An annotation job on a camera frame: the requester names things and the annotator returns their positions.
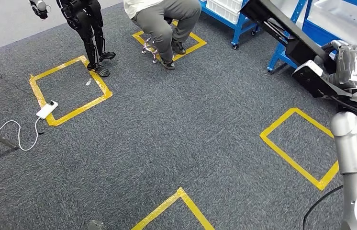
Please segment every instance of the robot leg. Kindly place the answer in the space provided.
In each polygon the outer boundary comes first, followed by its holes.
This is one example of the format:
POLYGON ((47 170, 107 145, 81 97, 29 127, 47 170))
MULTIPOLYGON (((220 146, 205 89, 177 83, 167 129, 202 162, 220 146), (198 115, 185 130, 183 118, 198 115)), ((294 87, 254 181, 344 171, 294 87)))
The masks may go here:
POLYGON ((97 0, 90 0, 88 4, 87 9, 91 16, 91 26, 94 29, 95 43, 97 44, 97 51, 100 56, 99 61, 102 62, 104 59, 111 60, 116 54, 114 52, 105 52, 105 38, 102 31, 104 23, 102 21, 101 5, 97 0))
POLYGON ((110 72, 95 60, 96 50, 92 40, 93 33, 90 24, 90 18, 87 13, 81 10, 75 14, 75 17, 69 18, 67 23, 70 25, 70 27, 77 31, 78 35, 80 35, 84 42, 84 47, 86 48, 87 56, 89 59, 87 69, 89 71, 98 73, 101 77, 108 77, 110 72))

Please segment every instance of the white box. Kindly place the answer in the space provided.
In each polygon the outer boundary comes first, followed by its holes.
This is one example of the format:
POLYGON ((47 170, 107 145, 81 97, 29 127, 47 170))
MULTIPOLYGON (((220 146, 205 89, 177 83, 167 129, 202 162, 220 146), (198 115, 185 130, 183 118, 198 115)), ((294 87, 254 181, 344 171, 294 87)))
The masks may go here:
POLYGON ((357 6, 342 0, 319 0, 308 20, 348 43, 357 43, 357 6))
POLYGON ((207 0, 207 8, 219 16, 225 18, 230 23, 238 24, 239 12, 234 12, 218 3, 216 0, 207 0))
POLYGON ((242 8, 243 0, 215 0, 227 9, 233 12, 239 12, 242 8))

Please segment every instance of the stool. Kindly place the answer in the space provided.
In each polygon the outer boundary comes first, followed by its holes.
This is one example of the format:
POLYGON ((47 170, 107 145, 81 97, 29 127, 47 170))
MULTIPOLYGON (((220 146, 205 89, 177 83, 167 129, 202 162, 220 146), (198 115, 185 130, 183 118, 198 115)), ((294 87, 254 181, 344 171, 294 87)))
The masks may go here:
MULTIPOLYGON (((164 18, 164 20, 170 25, 173 22, 172 18, 164 18)), ((157 63, 156 55, 159 53, 156 46, 155 41, 152 37, 146 39, 143 44, 142 54, 145 54, 146 51, 149 51, 153 55, 153 63, 157 63)))

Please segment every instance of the white charger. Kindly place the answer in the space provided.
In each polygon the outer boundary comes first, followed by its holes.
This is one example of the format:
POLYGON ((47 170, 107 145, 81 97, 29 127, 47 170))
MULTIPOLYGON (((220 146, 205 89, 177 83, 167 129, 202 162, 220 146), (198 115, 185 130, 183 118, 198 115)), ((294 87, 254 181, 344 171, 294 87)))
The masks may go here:
POLYGON ((49 116, 49 114, 53 112, 53 110, 56 109, 58 105, 59 104, 57 102, 50 101, 49 103, 45 104, 42 109, 36 113, 36 115, 41 119, 46 119, 46 117, 49 116))
POLYGON ((41 110, 39 110, 39 112, 36 113, 36 115, 38 116, 38 119, 35 121, 36 138, 35 138, 35 142, 33 143, 33 145, 32 145, 30 148, 28 148, 28 149, 24 149, 24 148, 22 148, 22 146, 21 146, 21 137, 20 137, 20 135, 21 135, 21 125, 20 125, 18 122, 14 121, 14 120, 7 121, 7 122, 5 122, 5 124, 4 124, 3 126, 1 126, 0 130, 1 130, 2 128, 4 128, 4 126, 6 126, 6 125, 7 125, 8 123, 10 123, 10 122, 16 123, 16 124, 18 125, 18 127, 19 127, 19 129, 18 129, 18 145, 19 145, 19 148, 20 148, 21 150, 23 150, 23 151, 29 151, 29 150, 31 150, 31 149, 35 146, 36 142, 38 141, 38 136, 39 136, 39 134, 38 134, 37 126, 36 126, 37 123, 38 123, 38 121, 41 120, 41 119, 42 119, 42 120, 43 120, 43 119, 46 119, 46 117, 47 117, 51 112, 53 112, 53 110, 56 109, 56 107, 57 107, 58 105, 59 105, 59 104, 58 104, 57 102, 55 102, 55 101, 50 101, 49 103, 45 104, 45 105, 43 106, 43 108, 42 108, 41 110))

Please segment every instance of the white cable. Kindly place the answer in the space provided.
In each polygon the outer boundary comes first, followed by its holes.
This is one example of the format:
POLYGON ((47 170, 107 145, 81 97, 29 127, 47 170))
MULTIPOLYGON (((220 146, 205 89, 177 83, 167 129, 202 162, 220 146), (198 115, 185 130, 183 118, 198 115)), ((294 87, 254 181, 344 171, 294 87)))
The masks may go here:
POLYGON ((33 143, 33 145, 32 145, 29 149, 24 149, 24 148, 22 148, 22 146, 21 146, 21 125, 20 125, 18 122, 14 121, 14 120, 7 121, 7 122, 5 122, 4 125, 1 126, 0 130, 1 130, 2 128, 4 128, 4 126, 6 126, 9 122, 14 122, 14 123, 16 123, 16 124, 18 125, 18 127, 19 127, 19 129, 18 129, 18 145, 19 145, 19 148, 20 148, 21 150, 23 150, 23 151, 29 151, 29 150, 31 150, 31 149, 36 145, 36 142, 38 141, 38 128, 37 128, 37 124, 38 124, 38 121, 39 121, 40 119, 41 119, 41 118, 39 117, 39 118, 36 120, 36 122, 35 122, 36 139, 35 139, 35 142, 33 143))

